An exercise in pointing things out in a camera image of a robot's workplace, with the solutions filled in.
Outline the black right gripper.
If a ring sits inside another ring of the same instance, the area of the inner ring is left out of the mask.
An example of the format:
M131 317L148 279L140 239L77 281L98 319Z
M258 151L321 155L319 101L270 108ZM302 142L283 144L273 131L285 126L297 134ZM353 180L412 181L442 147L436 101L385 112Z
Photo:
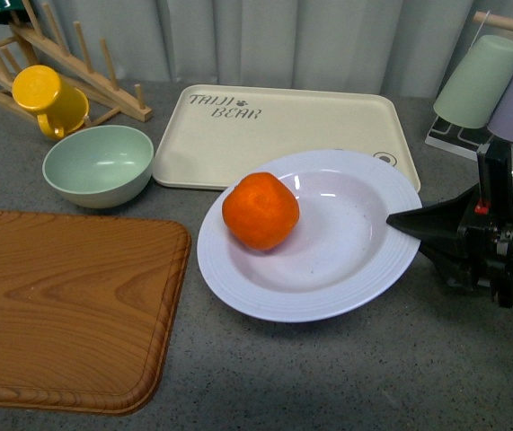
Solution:
M513 147L503 140L476 152L479 182L456 198L391 214L386 222L420 240L419 251L446 284L489 283L499 306L513 306ZM445 252L430 245L445 245Z

